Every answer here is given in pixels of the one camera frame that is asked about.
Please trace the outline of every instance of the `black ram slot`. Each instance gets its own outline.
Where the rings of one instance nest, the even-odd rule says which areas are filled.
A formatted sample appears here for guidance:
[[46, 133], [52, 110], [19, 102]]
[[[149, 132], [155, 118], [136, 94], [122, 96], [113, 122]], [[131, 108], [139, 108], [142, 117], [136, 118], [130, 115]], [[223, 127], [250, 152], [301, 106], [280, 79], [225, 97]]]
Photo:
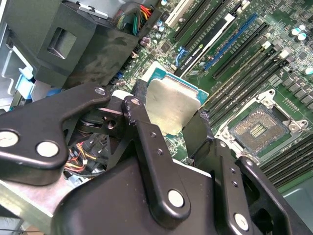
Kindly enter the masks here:
[[274, 163], [272, 162], [272, 167], [265, 170], [264, 174], [267, 176], [274, 174], [281, 167], [287, 166], [290, 163], [292, 158], [294, 158], [295, 156], [299, 157], [302, 155], [303, 152], [311, 151], [312, 148], [313, 146], [311, 145], [311, 143], [308, 143], [305, 146], [294, 150], [290, 154], [285, 155], [284, 158], [280, 159], [280, 161], [274, 162]]
[[313, 170], [313, 163], [298, 169], [296, 172], [293, 172], [290, 176], [285, 177], [284, 179], [280, 179], [280, 180], [278, 180], [276, 182], [272, 182], [272, 183], [276, 188], [280, 188], [280, 187], [288, 184], [289, 182], [293, 181], [294, 179], [298, 178], [299, 176], [302, 176], [302, 175], [304, 175], [304, 174], [306, 174], [312, 170]]
[[270, 77], [272, 77], [279, 69], [283, 68], [284, 66], [286, 66], [288, 63], [290, 63], [290, 61], [294, 60], [294, 58], [292, 59], [287, 59], [284, 61], [281, 61], [278, 65], [274, 65], [272, 66], [272, 68], [269, 70], [269, 72], [267, 72], [267, 74], [265, 76], [263, 76], [262, 74], [259, 75], [259, 73], [257, 73], [257, 76], [259, 76], [259, 78], [257, 79], [257, 81], [250, 87], [250, 89], [248, 89], [247, 93], [245, 93], [243, 96], [241, 96], [238, 100], [234, 100], [235, 102], [230, 105], [228, 108], [226, 108], [223, 112], [220, 113], [220, 115], [218, 115], [218, 117], [214, 118], [214, 120], [211, 122], [211, 126], [214, 127], [214, 125], [216, 125], [223, 117], [225, 117], [229, 112], [231, 112], [231, 110], [234, 110], [234, 108], [236, 108], [238, 105], [240, 105], [243, 101], [245, 101], [247, 98], [249, 98], [249, 96], [251, 96], [252, 94], [255, 94], [259, 89], [260, 86], [267, 81]]
[[225, 99], [223, 99], [222, 101], [220, 101], [218, 103], [218, 105], [214, 108], [212, 114], [211, 114], [211, 118], [213, 118], [216, 114], [218, 114], [219, 110], [222, 107], [225, 107], [225, 102], [231, 103], [234, 98], [237, 98], [239, 94], [241, 94], [245, 89], [247, 89], [252, 82], [255, 82], [255, 79], [260, 78], [262, 76], [263, 73], [265, 73], [271, 66], [272, 63], [268, 62], [266, 65], [263, 66], [263, 63], [268, 59], [268, 54], [264, 55], [261, 60], [259, 60], [252, 68], [250, 68], [248, 70], [248, 72], [246, 74], [244, 74], [244, 81], [240, 82], [240, 85], [235, 87], [235, 92], [233, 93], [230, 92], [230, 96], [226, 96]]
[[286, 170], [283, 171], [280, 175], [276, 175], [275, 178], [273, 178], [273, 177], [272, 177], [272, 178], [269, 178], [269, 180], [270, 180], [271, 182], [276, 182], [276, 183], [278, 183], [278, 182], [280, 182], [280, 181], [286, 179], [287, 177], [292, 176], [292, 174], [294, 174], [296, 171], [298, 171], [298, 170], [300, 170], [300, 169], [303, 169], [303, 168], [307, 167], [307, 166], [310, 165], [310, 164], [313, 164], [312, 158], [313, 158], [312, 155], [305, 157], [305, 158], [302, 159], [301, 161], [292, 164], [289, 169], [286, 169]]
[[260, 169], [266, 174], [268, 171], [272, 170], [273, 168], [277, 167], [284, 159], [293, 153], [296, 153], [306, 147], [306, 145], [310, 144], [313, 141], [313, 135], [309, 135], [301, 140], [299, 143], [293, 145], [287, 151], [281, 153], [277, 157], [275, 157], [272, 161], [267, 162], [266, 164], [262, 165]]
[[232, 93], [234, 91], [234, 89], [236, 87], [238, 87], [240, 84], [246, 82], [246, 79], [248, 78], [249, 75], [251, 75], [253, 73], [253, 71], [255, 71], [260, 64], [262, 64], [263, 62], [265, 62], [268, 58], [270, 58], [273, 53], [275, 51], [273, 50], [272, 46], [271, 46], [271, 49], [269, 52], [267, 52], [266, 54], [264, 54], [261, 59], [258, 60], [258, 57], [255, 58], [251, 64], [252, 64], [252, 67], [250, 67], [250, 69], [245, 73], [245, 76], [243, 77], [244, 78], [244, 81], [242, 79], [240, 79], [242, 76], [241, 76], [241, 73], [237, 74], [235, 77], [234, 77], [234, 82], [230, 83], [230, 85], [228, 85], [225, 89], [223, 89], [221, 92], [219, 92], [214, 101], [210, 104], [209, 106], [209, 109], [210, 110], [213, 110], [213, 109], [216, 109], [216, 106], [217, 105], [220, 105], [221, 104], [221, 101], [227, 97], [230, 93]]
[[196, 9], [191, 13], [191, 16], [188, 17], [186, 22], [179, 28], [179, 30], [175, 33], [174, 39], [179, 41], [188, 29], [195, 23], [197, 18], [201, 15], [201, 13], [205, 10], [205, 8], [211, 3], [211, 0], [202, 0], [196, 7]]
[[185, 43], [184, 47], [189, 49], [193, 43], [201, 36], [204, 30], [206, 30], [209, 25], [215, 20], [215, 18], [220, 14], [220, 12], [224, 9], [227, 4], [229, 4], [231, 0], [222, 0], [204, 19], [201, 25], [197, 28], [197, 30], [192, 33], [191, 38]]
[[232, 54], [222, 66], [213, 74], [214, 79], [220, 77], [235, 63], [235, 61], [258, 39], [258, 37], [269, 27], [269, 24], [263, 23], [239, 48]]
[[302, 161], [305, 161], [309, 155], [312, 155], [313, 146], [303, 149], [297, 154], [287, 157], [287, 160], [280, 164], [274, 171], [265, 174], [270, 180], [280, 178], [284, 172], [292, 171], [293, 168], [298, 166]]

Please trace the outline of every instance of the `cable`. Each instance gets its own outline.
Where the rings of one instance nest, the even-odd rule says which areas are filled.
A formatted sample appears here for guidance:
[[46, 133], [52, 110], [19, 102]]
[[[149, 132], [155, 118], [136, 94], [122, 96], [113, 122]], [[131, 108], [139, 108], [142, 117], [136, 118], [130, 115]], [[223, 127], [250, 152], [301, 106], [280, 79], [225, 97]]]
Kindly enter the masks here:
[[76, 173], [76, 172], [72, 172], [69, 170], [69, 172], [73, 175], [77, 175], [77, 176], [81, 176], [81, 177], [96, 177], [96, 176], [99, 176], [101, 175], [102, 173], [104, 173], [104, 171], [101, 171], [101, 172], [98, 172], [98, 173], [93, 173], [93, 174], [79, 174], [79, 173]]
[[0, 229], [0, 231], [11, 231], [19, 233], [42, 233], [41, 231], [23, 231], [23, 230], [14, 230], [14, 229]]

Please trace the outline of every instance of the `green circuit board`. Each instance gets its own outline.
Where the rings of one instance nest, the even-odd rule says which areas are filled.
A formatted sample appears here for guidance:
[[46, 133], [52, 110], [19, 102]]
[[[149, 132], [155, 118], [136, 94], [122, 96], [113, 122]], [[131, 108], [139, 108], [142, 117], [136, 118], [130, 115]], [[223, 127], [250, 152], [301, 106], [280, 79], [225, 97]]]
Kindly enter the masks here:
[[[162, 12], [171, 14], [171, 11], [179, 4], [180, 0], [168, 1], [167, 6], [159, 6]], [[174, 73], [179, 67], [176, 64], [176, 58], [179, 54], [179, 49], [185, 45], [191, 37], [195, 36], [196, 30], [200, 27], [201, 23], [205, 20], [205, 17], [215, 9], [215, 7], [221, 2], [220, 0], [212, 0], [210, 4], [202, 11], [196, 21], [190, 26], [187, 32], [179, 40], [174, 39], [176, 32], [184, 25], [184, 22], [191, 16], [196, 9], [197, 5], [200, 4], [200, 0], [192, 2], [184, 14], [181, 16], [179, 21], [172, 27], [163, 23], [164, 31], [160, 32], [158, 27], [155, 27], [147, 37], [151, 39], [148, 46], [144, 47], [137, 57], [133, 60], [131, 65], [123, 73], [122, 80], [126, 82], [124, 86], [115, 86], [113, 89], [120, 89], [130, 91], [138, 78], [141, 78], [146, 70], [151, 66], [154, 61], [158, 61], [162, 64], [168, 72]], [[220, 9], [218, 14], [212, 19], [211, 24], [201, 29], [201, 36], [196, 38], [195, 42], [188, 49], [189, 53], [193, 51], [202, 40], [205, 35], [214, 28], [217, 21], [224, 17], [230, 12], [240, 1], [231, 0], [228, 4]], [[203, 67], [213, 60], [221, 49], [238, 33], [241, 27], [248, 21], [253, 15], [257, 14], [256, 19], [245, 29], [241, 35], [225, 49], [216, 61], [209, 67], [208, 70], [204, 70]], [[221, 125], [225, 122], [233, 121], [234, 117], [245, 110], [243, 107], [251, 100], [256, 97], [257, 94], [273, 89], [275, 96], [273, 100], [276, 105], [279, 106], [289, 118], [295, 121], [306, 120], [308, 122], [306, 130], [302, 131], [300, 135], [297, 135], [292, 141], [297, 142], [303, 139], [310, 133], [310, 129], [313, 125], [313, 105], [309, 106], [309, 103], [304, 103], [301, 98], [298, 98], [296, 92], [299, 90], [291, 89], [285, 85], [284, 82], [287, 79], [292, 80], [292, 84], [298, 82], [299, 88], [302, 89], [306, 94], [310, 94], [313, 90], [312, 76], [304, 75], [303, 70], [306, 68], [313, 67], [313, 41], [311, 40], [311, 30], [313, 30], [313, 24], [310, 18], [313, 15], [312, 3], [309, 0], [252, 0], [250, 5], [242, 11], [240, 15], [236, 17], [234, 22], [228, 27], [228, 29], [219, 37], [219, 39], [210, 47], [210, 49], [198, 60], [198, 62], [186, 73], [182, 78], [189, 83], [197, 86], [198, 88], [209, 93], [209, 98], [202, 109], [210, 109], [212, 102], [218, 97], [217, 95], [227, 87], [231, 78], [235, 76], [237, 81], [244, 81], [246, 74], [241, 71], [244, 67], [245, 70], [254, 66], [253, 60], [256, 62], [261, 58], [267, 50], [262, 50], [262, 44], [268, 41], [272, 44], [279, 44], [281, 50], [286, 49], [289, 53], [288, 56], [292, 56], [293, 60], [291, 63], [277, 69], [275, 73], [271, 74], [267, 80], [258, 84], [257, 87], [250, 87], [253, 93], [246, 95], [245, 99], [239, 100], [234, 108], [225, 110], [224, 107], [218, 107], [215, 110], [216, 120], [212, 119], [214, 125], [212, 126], [215, 134], [221, 129]], [[224, 64], [228, 62], [228, 59], [243, 45], [243, 43], [263, 24], [267, 24], [267, 29], [259, 35], [253, 44], [249, 45], [240, 55], [236, 57], [236, 60], [232, 62], [231, 67], [226, 69], [219, 79], [215, 79], [213, 75], [216, 71]], [[297, 41], [296, 36], [291, 36], [291, 31], [299, 27], [300, 25], [305, 26], [303, 32], [306, 33], [307, 38], [304, 41]], [[262, 69], [262, 66], [267, 66], [271, 63], [270, 60], [265, 60], [264, 63], [258, 68]], [[166, 136], [167, 145], [170, 149], [171, 154], [174, 158], [183, 160], [187, 156], [186, 148], [184, 146], [184, 140], [182, 134], [176, 137]], [[272, 146], [271, 148], [265, 148], [261, 152], [261, 155], [252, 156], [261, 161], [266, 162], [268, 158], [267, 153], [275, 149], [277, 155], [286, 148], [290, 147], [291, 140], [283, 137], [276, 141], [276, 149]]]

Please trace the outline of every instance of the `electronic component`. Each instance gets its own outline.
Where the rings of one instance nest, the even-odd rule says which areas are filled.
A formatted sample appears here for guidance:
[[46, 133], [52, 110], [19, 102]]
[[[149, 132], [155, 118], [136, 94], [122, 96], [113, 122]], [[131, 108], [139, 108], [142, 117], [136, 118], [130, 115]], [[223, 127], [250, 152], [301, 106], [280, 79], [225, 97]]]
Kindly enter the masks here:
[[313, 74], [313, 68], [309, 67], [309, 68], [305, 68], [303, 70], [303, 74], [304, 75], [312, 75]]
[[308, 56], [307, 53], [302, 52], [302, 53], [299, 55], [299, 58], [300, 58], [301, 60], [304, 60], [307, 56]]
[[288, 132], [288, 128], [263, 105], [253, 110], [230, 130], [230, 133], [253, 155], [257, 155]]
[[170, 14], [170, 16], [167, 18], [165, 23], [169, 27], [173, 27], [180, 17], [185, 13], [185, 11], [188, 9], [188, 7], [194, 2], [194, 0], [180, 0], [180, 2], [177, 4], [173, 12]]
[[217, 55], [204, 66], [204, 70], [208, 70], [218, 59], [227, 51], [233, 43], [249, 28], [249, 26], [256, 20], [258, 14], [253, 13], [247, 22], [241, 26], [238, 32], [223, 46], [223, 48], [217, 53]]
[[307, 38], [307, 34], [306, 34], [306, 33], [300, 33], [300, 34], [297, 36], [297, 41], [298, 41], [298, 42], [301, 42], [301, 41], [304, 41], [306, 38]]
[[[218, 70], [212, 75], [213, 78], [219, 79], [268, 27], [269, 25], [267, 23], [261, 24], [261, 26], [240, 46], [240, 48], [238, 48], [238, 50], [236, 50], [235, 53], [233, 53], [227, 61], [218, 68]], [[270, 43], [268, 42], [266, 45], [265, 43], [267, 43], [267, 41], [263, 42], [262, 46], [264, 45], [264, 48], [267, 49], [270, 46]]]
[[200, 41], [197, 47], [190, 53], [181, 67], [175, 72], [176, 76], [184, 76], [203, 56], [203, 54], [217, 41], [220, 35], [227, 29], [229, 24], [235, 19], [231, 14], [221, 18], [210, 32]]
[[301, 99], [302, 97], [304, 97], [307, 93], [304, 90], [299, 90], [296, 94], [295, 97], [297, 97], [298, 99]]
[[174, 39], [176, 41], [180, 40], [188, 29], [194, 24], [194, 22], [201, 15], [203, 10], [211, 3], [211, 0], [201, 0], [197, 7], [191, 13], [191, 16], [186, 20], [186, 22], [178, 29], [178, 31], [174, 35]]
[[166, 53], [170, 48], [171, 48], [171, 46], [168, 43], [164, 43], [161, 46], [161, 50], [163, 51], [163, 53]]
[[208, 93], [166, 72], [159, 62], [154, 62], [141, 79], [148, 82], [149, 119], [164, 135], [177, 135], [208, 97]]

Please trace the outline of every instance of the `ram slot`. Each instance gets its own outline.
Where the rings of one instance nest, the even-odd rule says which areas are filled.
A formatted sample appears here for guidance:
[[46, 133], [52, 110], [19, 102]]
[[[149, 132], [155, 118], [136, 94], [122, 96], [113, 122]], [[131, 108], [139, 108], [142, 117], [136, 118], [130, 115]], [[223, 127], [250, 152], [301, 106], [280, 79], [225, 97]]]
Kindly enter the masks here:
[[205, 8], [211, 3], [211, 0], [202, 0], [196, 7], [196, 9], [191, 13], [191, 16], [188, 17], [186, 22], [178, 29], [178, 31], [174, 35], [174, 39], [179, 41], [188, 29], [195, 23], [195, 21], [199, 18], [201, 13], [205, 10]]
[[217, 42], [221, 35], [228, 29], [235, 17], [228, 13], [224, 18], [212, 27], [207, 35], [195, 47], [190, 55], [184, 60], [181, 66], [175, 71], [178, 77], [184, 76], [192, 67], [205, 55], [205, 53]]
[[259, 72], [253, 76], [247, 83], [252, 85], [245, 89], [239, 96], [235, 97], [235, 99], [232, 99], [232, 102], [230, 105], [226, 106], [223, 112], [218, 112], [219, 115], [214, 116], [214, 120], [211, 122], [211, 126], [216, 125], [218, 122], [222, 120], [223, 117], [227, 116], [229, 112], [237, 108], [239, 105], [241, 105], [242, 102], [245, 100], [251, 98], [252, 95], [254, 95], [259, 89], [262, 84], [264, 84], [270, 77], [272, 77], [278, 70], [285, 67], [287, 64], [294, 61], [293, 57], [289, 57], [286, 60], [281, 61], [277, 64], [276, 60], [273, 60], [272, 62], [267, 63], [266, 70], [262, 69], [261, 71], [265, 72], [264, 74], [260, 74]]
[[195, 41], [201, 36], [204, 30], [206, 30], [209, 25], [215, 20], [215, 18], [220, 14], [220, 12], [226, 7], [231, 0], [222, 0], [219, 4], [214, 7], [214, 9], [206, 16], [201, 25], [197, 28], [197, 30], [192, 33], [192, 37], [184, 44], [186, 49], [190, 49], [190, 47], [195, 43]]
[[303, 140], [298, 142], [297, 144], [290, 147], [285, 152], [279, 154], [273, 160], [266, 162], [264, 165], [260, 166], [260, 169], [264, 172], [264, 174], [270, 174], [279, 167], [279, 165], [283, 164], [290, 155], [296, 154], [297, 152], [301, 151], [302, 149], [311, 145], [313, 141], [313, 135], [309, 135], [305, 137]]
[[226, 89], [223, 89], [221, 92], [217, 94], [215, 97], [215, 100], [209, 105], [210, 110], [218, 110], [219, 107], [224, 106], [224, 100], [227, 98], [228, 95], [234, 93], [234, 89], [239, 89], [242, 85], [247, 83], [247, 80], [249, 79], [249, 76], [254, 72], [258, 70], [258, 67], [263, 64], [267, 59], [269, 59], [276, 50], [274, 48], [271, 48], [266, 54], [264, 54], [260, 59], [257, 57], [255, 60], [253, 60], [250, 64], [251, 67], [248, 70], [244, 70], [242, 75], [241, 73], [238, 73], [233, 79], [234, 82], [229, 84]]
[[194, 0], [181, 0], [173, 12], [170, 14], [170, 16], [165, 21], [165, 24], [169, 27], [174, 27], [174, 25], [177, 23], [180, 17], [183, 16], [183, 14], [186, 12], [188, 7], [194, 2]]
[[247, 22], [243, 26], [241, 26], [238, 32], [231, 39], [229, 39], [229, 41], [222, 47], [222, 49], [217, 53], [217, 55], [214, 56], [214, 58], [204, 66], [204, 70], [208, 70], [212, 65], [214, 65], [223, 56], [224, 52], [227, 51], [237, 41], [237, 39], [249, 28], [249, 26], [256, 20], [257, 17], [258, 14], [253, 13], [252, 16], [247, 20]]
[[218, 80], [220, 77], [237, 61], [237, 59], [245, 53], [245, 51], [252, 46], [259, 36], [269, 27], [267, 23], [263, 23], [239, 48], [236, 50], [225, 63], [220, 66], [212, 75], [214, 79]]

